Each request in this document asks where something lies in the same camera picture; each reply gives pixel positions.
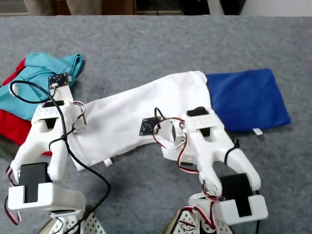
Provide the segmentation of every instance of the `gray table surface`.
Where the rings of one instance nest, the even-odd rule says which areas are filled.
[[[250,17],[5,17],[0,18],[0,76],[8,77],[28,53],[61,57],[83,54],[86,64],[73,88],[89,102],[170,73],[234,72],[270,67],[292,124],[262,137],[240,134],[241,148],[259,172],[269,217],[260,233],[312,232],[312,19]],[[7,162],[1,159],[0,198],[7,195]],[[197,175],[179,171],[156,144],[139,147],[106,168],[94,167],[112,184],[96,211],[108,233],[160,233],[177,208],[200,191]],[[229,170],[216,165],[219,175]],[[105,185],[68,159],[65,187],[95,204]],[[15,227],[0,209],[0,233],[35,234],[46,214],[22,213]],[[234,226],[250,234],[255,223]]]

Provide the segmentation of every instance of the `blue towel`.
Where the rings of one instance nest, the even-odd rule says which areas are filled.
[[[83,66],[80,54],[56,58],[45,53],[30,53],[25,60],[25,68],[14,80],[27,80],[42,86],[49,91],[48,77],[67,72],[72,76],[69,85],[72,86]],[[29,104],[12,96],[7,84],[0,88],[0,109],[10,112],[20,118],[31,120],[37,105]],[[27,84],[16,84],[19,96],[30,101],[44,100],[47,96],[36,87]]]
[[[206,75],[214,111],[229,131],[291,122],[271,69]]]

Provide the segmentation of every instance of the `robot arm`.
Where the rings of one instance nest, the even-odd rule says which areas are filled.
[[[212,109],[208,112],[204,108],[197,108],[188,113],[191,116],[185,116],[185,132],[194,149],[199,179],[201,183],[205,181],[206,189],[211,195],[222,196],[222,185],[213,169],[213,163],[225,160],[234,171],[247,175],[253,191],[259,190],[259,174],[245,154],[239,148],[235,148],[215,112]]]
[[[214,220],[227,225],[265,219],[268,211],[264,197],[253,194],[260,189],[260,176],[231,141],[215,112],[198,107],[181,118],[188,140],[181,162],[197,165],[199,180],[206,190],[191,196],[189,205],[200,208],[209,217],[213,204]],[[162,147],[162,151],[165,158],[177,160],[181,148]],[[237,174],[219,178],[213,169],[216,161],[224,162]],[[208,199],[207,194],[216,199]]]
[[[63,81],[67,75],[62,75],[59,80]],[[85,122],[80,118],[83,115],[82,109],[72,100],[69,86],[57,86],[54,98],[63,113],[67,131],[73,132],[85,127]],[[61,217],[62,232],[82,218],[86,205],[86,199],[81,192],[64,189],[53,183],[60,181],[65,171],[68,151],[65,141],[62,140],[63,135],[63,124],[56,107],[50,101],[39,105],[32,118],[28,137],[7,170],[9,176],[13,171],[18,183],[9,188],[8,208],[18,211],[46,211],[52,218]],[[47,151],[52,152],[49,164],[34,163]],[[70,233],[76,233],[78,228],[76,226]]]

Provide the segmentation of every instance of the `white label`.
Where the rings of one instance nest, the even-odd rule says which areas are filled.
[[[255,133],[257,136],[263,134],[263,132],[262,132],[259,128],[254,128],[253,131],[254,131],[254,133]]]

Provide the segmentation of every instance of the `circuit board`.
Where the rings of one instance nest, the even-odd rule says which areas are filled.
[[[141,129],[139,136],[152,135],[155,125],[160,121],[160,117],[151,117],[142,119]]]
[[[61,73],[49,77],[49,89],[54,89],[53,84],[57,84],[57,87],[68,85],[67,73]]]

